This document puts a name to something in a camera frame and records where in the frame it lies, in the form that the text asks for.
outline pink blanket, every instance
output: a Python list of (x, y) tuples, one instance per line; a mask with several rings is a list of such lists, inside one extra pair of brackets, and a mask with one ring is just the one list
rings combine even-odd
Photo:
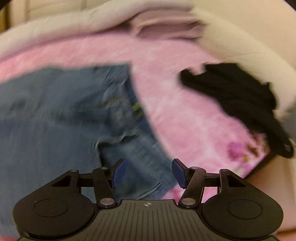
[[(202, 93), (183, 87), (178, 73), (191, 68), (202, 72), (202, 63), (219, 62), (188, 40), (146, 40), (119, 30), (60, 40), (34, 47), (0, 62), (0, 82), (37, 68), (76, 68), (102, 64), (131, 63), (135, 91), (152, 129), (170, 158), (207, 172), (227, 168), (246, 176), (263, 158), (233, 160), (231, 142), (256, 146), (248, 130), (223, 112), (219, 104)], [(164, 198), (178, 199), (176, 186)], [(215, 194), (205, 190), (204, 200)]]

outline denim shorts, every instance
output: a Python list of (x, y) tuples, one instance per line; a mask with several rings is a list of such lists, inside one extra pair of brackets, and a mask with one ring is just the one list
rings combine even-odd
[(0, 135), (0, 236), (17, 236), (18, 200), (69, 169), (92, 172), (125, 159), (118, 201), (160, 199), (176, 184), (128, 65), (47, 68), (1, 84)]

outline metal screw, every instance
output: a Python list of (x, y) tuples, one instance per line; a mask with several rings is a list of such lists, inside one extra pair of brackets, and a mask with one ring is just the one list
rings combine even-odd
[(181, 203), (183, 203), (186, 206), (190, 206), (195, 204), (195, 200), (193, 198), (184, 198), (182, 199)]
[(109, 206), (109, 205), (112, 205), (113, 203), (115, 203), (115, 201), (112, 198), (103, 198), (103, 199), (101, 199), (100, 203), (105, 206)]

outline black cloth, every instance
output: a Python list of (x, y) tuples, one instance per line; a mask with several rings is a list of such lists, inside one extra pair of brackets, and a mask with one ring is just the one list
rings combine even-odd
[(294, 150), (288, 135), (275, 119), (276, 99), (270, 84), (261, 84), (236, 64), (206, 64), (206, 72), (180, 72), (185, 85), (219, 101), (224, 111), (239, 118), (250, 130), (266, 133), (270, 149), (291, 158)]

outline denim fabric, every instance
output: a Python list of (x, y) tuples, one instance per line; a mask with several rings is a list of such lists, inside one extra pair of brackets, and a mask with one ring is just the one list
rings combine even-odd
[(91, 172), (125, 159), (117, 200), (160, 199), (176, 184), (128, 70), (42, 69), (0, 85), (0, 236), (17, 235), (18, 200), (69, 169)]

